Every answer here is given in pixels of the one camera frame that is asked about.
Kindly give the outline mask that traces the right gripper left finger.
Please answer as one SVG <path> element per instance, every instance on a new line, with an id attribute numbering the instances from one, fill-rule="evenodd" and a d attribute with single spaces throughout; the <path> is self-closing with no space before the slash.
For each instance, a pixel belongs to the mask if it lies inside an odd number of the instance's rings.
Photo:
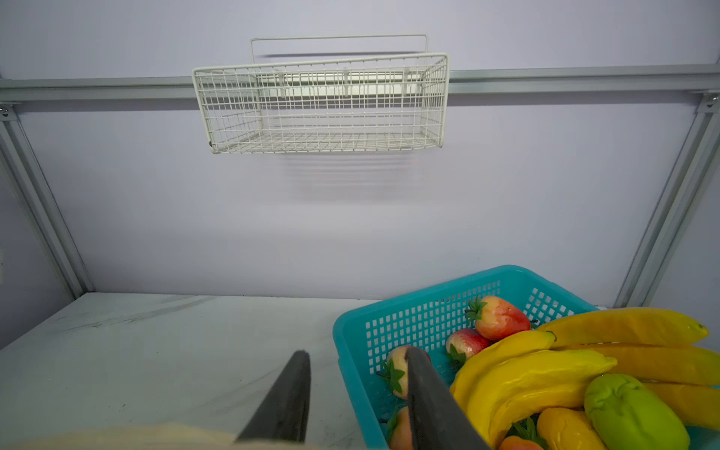
<path id="1" fill-rule="evenodd" d="M 303 444 L 311 406 L 311 357 L 296 351 L 249 423 L 235 441 L 284 441 Z"/>

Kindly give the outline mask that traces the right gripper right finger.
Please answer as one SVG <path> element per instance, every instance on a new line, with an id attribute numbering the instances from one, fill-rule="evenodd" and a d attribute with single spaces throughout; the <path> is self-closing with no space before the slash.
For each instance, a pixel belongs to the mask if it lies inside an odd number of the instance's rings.
<path id="1" fill-rule="evenodd" d="M 459 408 L 429 356 L 411 347 L 408 407 L 414 449 L 489 449 Z"/>

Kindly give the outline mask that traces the cream banana print plastic bag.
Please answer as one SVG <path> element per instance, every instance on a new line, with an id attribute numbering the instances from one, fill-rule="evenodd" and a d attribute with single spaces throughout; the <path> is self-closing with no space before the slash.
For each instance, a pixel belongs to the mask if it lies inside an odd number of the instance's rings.
<path id="1" fill-rule="evenodd" d="M 179 424 L 71 431 L 2 446 L 2 449 L 318 449 L 298 442 L 251 438 Z"/>

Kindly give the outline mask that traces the teal plastic fruit basket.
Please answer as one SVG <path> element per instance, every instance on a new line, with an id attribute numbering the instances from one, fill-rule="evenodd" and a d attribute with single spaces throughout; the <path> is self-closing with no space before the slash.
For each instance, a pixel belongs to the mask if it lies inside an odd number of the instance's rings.
<path id="1" fill-rule="evenodd" d="M 459 364 L 446 352 L 446 340 L 454 332 L 474 327 L 465 311 L 471 301 L 487 296 L 508 301 L 534 327 L 596 311 L 529 269 L 502 265 L 344 313 L 335 322 L 333 336 L 339 368 L 368 448 L 388 447 L 388 422 L 405 404 L 382 377 L 389 354 L 405 345 L 425 351 L 439 377 L 450 386 Z"/>

